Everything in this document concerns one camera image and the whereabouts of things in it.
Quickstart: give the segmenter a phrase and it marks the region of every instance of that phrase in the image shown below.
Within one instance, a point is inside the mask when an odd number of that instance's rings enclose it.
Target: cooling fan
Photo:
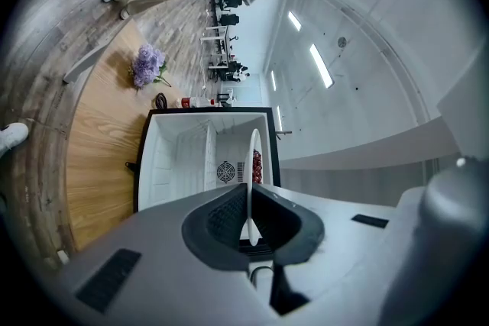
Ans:
[[[221,183],[232,184],[244,182],[245,162],[228,162],[225,160],[217,167],[217,179]]]

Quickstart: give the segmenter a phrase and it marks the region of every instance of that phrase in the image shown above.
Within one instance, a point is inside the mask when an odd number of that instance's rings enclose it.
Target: ceiling light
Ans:
[[[297,31],[300,31],[302,25],[292,12],[289,11],[289,19],[292,21],[293,25],[296,27]]]
[[[328,69],[324,64],[324,61],[322,61],[321,55],[318,52],[318,48],[316,48],[316,45],[313,44],[311,46],[310,51],[314,57],[314,61],[316,61],[316,65],[318,66],[318,70],[319,73],[321,74],[322,81],[324,82],[326,88],[329,89],[331,86],[333,86],[334,82],[333,79],[331,79],[331,76],[329,75]]]
[[[278,116],[278,129],[279,131],[283,131],[282,129],[282,117],[280,116],[280,108],[277,106],[277,116]]]
[[[274,85],[274,91],[277,91],[277,85],[275,84],[274,71],[272,71],[270,74],[272,76],[272,85]]]

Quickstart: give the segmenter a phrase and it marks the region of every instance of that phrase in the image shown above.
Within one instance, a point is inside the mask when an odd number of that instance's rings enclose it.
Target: wooden table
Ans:
[[[66,156],[66,197],[78,250],[132,214],[134,174],[125,162],[137,159],[156,94],[165,94],[169,105],[183,96],[164,83],[134,87],[128,67],[145,43],[130,20],[92,68],[76,107]]]

